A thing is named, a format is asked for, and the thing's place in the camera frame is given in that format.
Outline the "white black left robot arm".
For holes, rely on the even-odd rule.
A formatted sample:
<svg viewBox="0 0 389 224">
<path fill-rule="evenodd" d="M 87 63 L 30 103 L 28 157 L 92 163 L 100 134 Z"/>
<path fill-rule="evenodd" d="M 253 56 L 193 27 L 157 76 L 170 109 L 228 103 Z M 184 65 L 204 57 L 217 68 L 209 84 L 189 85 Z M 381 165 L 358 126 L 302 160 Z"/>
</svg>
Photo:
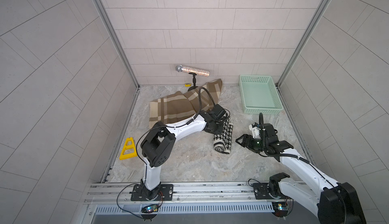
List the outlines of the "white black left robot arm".
<svg viewBox="0 0 389 224">
<path fill-rule="evenodd" d="M 175 143 L 193 133 L 204 131 L 222 134 L 230 111 L 216 104 L 212 110 L 201 110 L 193 116 L 173 124 L 155 123 L 141 143 L 145 174 L 141 181 L 141 194 L 152 200 L 161 187 L 161 166 L 168 160 Z"/>
</svg>

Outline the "black white houndstooth scarf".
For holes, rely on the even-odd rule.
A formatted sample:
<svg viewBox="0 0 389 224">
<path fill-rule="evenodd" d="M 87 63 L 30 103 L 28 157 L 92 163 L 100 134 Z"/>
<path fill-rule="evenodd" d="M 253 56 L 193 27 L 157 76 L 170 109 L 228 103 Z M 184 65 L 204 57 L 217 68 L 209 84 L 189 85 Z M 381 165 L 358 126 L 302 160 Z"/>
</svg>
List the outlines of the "black white houndstooth scarf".
<svg viewBox="0 0 389 224">
<path fill-rule="evenodd" d="M 222 134 L 214 135 L 214 150 L 222 154 L 230 154 L 232 148 L 233 124 L 230 120 L 224 122 Z"/>
</svg>

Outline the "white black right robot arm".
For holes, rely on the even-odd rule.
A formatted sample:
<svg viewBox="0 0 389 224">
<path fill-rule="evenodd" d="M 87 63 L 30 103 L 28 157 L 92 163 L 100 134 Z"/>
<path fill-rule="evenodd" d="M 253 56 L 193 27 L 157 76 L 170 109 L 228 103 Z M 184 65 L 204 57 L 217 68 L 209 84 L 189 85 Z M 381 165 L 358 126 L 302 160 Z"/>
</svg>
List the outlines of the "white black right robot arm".
<svg viewBox="0 0 389 224">
<path fill-rule="evenodd" d="M 340 183 L 315 167 L 289 142 L 280 141 L 273 125 L 251 125 L 252 134 L 244 134 L 236 143 L 262 157 L 275 158 L 303 182 L 286 173 L 269 178 L 268 193 L 274 199 L 288 197 L 314 214 L 321 224 L 364 224 L 366 219 L 355 188 Z"/>
</svg>

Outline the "brown beige plaid blanket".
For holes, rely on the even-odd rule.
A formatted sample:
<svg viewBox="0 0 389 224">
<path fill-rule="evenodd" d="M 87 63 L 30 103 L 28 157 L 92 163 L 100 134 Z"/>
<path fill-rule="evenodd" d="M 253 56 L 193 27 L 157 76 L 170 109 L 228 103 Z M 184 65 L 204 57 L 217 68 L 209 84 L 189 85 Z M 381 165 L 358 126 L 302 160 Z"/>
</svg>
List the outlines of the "brown beige plaid blanket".
<svg viewBox="0 0 389 224">
<path fill-rule="evenodd" d="M 218 104 L 223 82 L 221 79 L 217 79 L 206 83 L 203 87 L 210 92 L 210 95 L 202 90 L 201 104 L 199 104 L 198 88 L 185 93 L 177 91 L 174 94 L 150 102 L 149 128 L 152 128 L 159 121 L 164 124 L 182 121 L 194 116 L 199 109 L 204 111 L 213 109 L 212 101 Z"/>
</svg>

